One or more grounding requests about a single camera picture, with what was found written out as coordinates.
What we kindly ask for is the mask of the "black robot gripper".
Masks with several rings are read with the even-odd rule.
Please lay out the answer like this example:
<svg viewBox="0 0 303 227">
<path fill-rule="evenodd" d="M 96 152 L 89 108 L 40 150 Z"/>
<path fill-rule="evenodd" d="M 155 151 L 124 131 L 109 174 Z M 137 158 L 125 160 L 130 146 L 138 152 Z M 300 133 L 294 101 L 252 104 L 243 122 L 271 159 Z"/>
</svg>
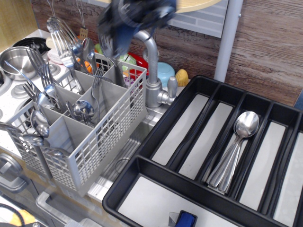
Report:
<svg viewBox="0 0 303 227">
<path fill-rule="evenodd" d="M 136 33 L 151 27 L 165 27 L 176 11 L 175 0 L 111 1 L 99 15 L 97 23 L 103 54 L 114 58 L 126 54 Z"/>
</svg>

